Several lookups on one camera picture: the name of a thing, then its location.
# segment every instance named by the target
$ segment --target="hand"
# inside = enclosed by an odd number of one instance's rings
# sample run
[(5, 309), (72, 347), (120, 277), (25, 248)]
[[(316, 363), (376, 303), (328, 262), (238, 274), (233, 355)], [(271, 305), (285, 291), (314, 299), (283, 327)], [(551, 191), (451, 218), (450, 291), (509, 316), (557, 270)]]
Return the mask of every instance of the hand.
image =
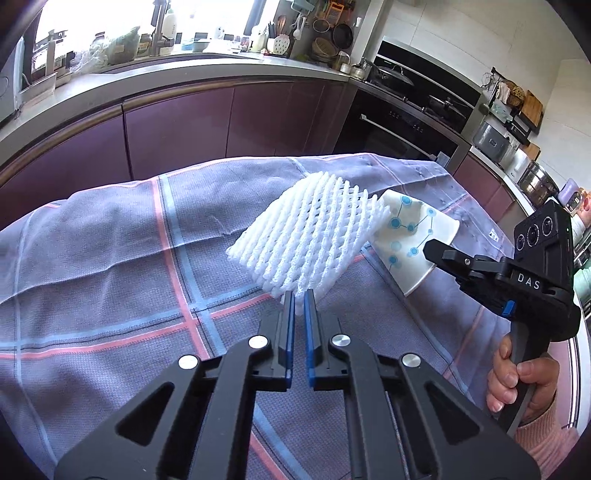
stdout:
[(533, 421), (548, 410), (558, 384), (560, 365), (552, 357), (536, 358), (515, 365), (511, 362), (511, 338), (505, 335), (493, 357), (493, 368), (488, 374), (486, 405), (497, 413), (517, 399), (518, 379), (524, 383), (536, 383), (534, 395), (523, 417), (524, 422)]

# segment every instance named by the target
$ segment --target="oven handle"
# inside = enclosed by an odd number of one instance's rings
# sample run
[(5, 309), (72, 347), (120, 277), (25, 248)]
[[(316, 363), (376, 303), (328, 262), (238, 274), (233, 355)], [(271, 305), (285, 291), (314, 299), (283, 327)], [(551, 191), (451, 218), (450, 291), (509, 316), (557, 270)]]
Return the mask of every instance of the oven handle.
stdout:
[(380, 130), (384, 130), (387, 134), (393, 135), (394, 137), (396, 137), (399, 140), (403, 141), (407, 145), (410, 145), (411, 147), (413, 147), (415, 150), (418, 150), (420, 153), (422, 153), (423, 155), (425, 155), (427, 158), (429, 158), (429, 159), (431, 159), (433, 161), (436, 161), (437, 160), (437, 157), (435, 155), (431, 155), (431, 154), (425, 152), (423, 149), (418, 148), (414, 143), (410, 143), (408, 140), (404, 139), (400, 135), (397, 135), (394, 132), (388, 130), (387, 128), (382, 127), (382, 125), (378, 125), (376, 122), (372, 122), (369, 118), (367, 118), (365, 116), (364, 113), (361, 114), (361, 120), (363, 120), (364, 122), (367, 122), (367, 123), (373, 125), (374, 127), (378, 127)]

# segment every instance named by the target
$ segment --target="plastic bag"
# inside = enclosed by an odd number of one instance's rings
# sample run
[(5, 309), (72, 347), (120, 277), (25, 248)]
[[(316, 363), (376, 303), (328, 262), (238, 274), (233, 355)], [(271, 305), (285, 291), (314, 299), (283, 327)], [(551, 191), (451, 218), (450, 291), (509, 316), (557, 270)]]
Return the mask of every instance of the plastic bag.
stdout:
[(109, 63), (108, 48), (109, 42), (107, 40), (93, 42), (88, 50), (82, 52), (78, 64), (72, 66), (72, 75), (96, 73), (105, 68)]

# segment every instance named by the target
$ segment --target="stainless steel pot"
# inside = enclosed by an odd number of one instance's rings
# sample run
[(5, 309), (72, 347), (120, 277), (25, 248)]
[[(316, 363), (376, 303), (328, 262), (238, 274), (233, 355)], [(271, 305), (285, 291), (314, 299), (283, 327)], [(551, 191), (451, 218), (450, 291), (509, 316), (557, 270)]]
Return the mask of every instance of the stainless steel pot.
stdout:
[(546, 200), (558, 194), (558, 186), (554, 180), (535, 162), (528, 165), (517, 185), (536, 208), (541, 207), (546, 203)]

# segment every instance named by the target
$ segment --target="white foam net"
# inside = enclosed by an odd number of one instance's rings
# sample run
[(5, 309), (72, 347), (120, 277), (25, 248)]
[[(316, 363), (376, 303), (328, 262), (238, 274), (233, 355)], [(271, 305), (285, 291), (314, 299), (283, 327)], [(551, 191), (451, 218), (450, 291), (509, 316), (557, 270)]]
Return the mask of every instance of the white foam net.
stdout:
[(300, 314), (306, 290), (324, 297), (389, 216), (376, 195), (313, 173), (272, 202), (226, 253), (273, 297), (292, 290)]

